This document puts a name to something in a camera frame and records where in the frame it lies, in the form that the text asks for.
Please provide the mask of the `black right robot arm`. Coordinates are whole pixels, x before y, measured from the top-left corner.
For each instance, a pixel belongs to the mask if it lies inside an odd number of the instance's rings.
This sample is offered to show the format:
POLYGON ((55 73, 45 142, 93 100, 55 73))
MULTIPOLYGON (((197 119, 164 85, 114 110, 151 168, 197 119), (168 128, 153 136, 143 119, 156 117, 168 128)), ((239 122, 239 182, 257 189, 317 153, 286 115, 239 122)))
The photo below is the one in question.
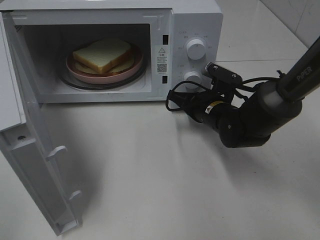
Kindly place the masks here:
POLYGON ((219 134, 228 148, 259 147, 297 117, 302 101, 320 86, 320 42, 316 40, 288 73, 278 77, 242 77, 209 62, 203 73, 211 87, 199 92, 168 92, 167 102, 219 134))

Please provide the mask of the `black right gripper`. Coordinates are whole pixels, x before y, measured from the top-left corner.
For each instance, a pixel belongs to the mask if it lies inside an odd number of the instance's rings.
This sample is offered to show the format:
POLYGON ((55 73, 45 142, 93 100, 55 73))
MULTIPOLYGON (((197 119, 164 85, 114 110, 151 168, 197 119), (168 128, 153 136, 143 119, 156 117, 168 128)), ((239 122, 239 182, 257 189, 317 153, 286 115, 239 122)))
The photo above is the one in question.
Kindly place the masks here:
POLYGON ((205 109, 205 104, 215 98, 215 93, 211 90, 202 92, 177 92, 172 90, 172 102, 178 106, 173 108, 173 112, 183 111, 193 120, 196 112, 205 109))

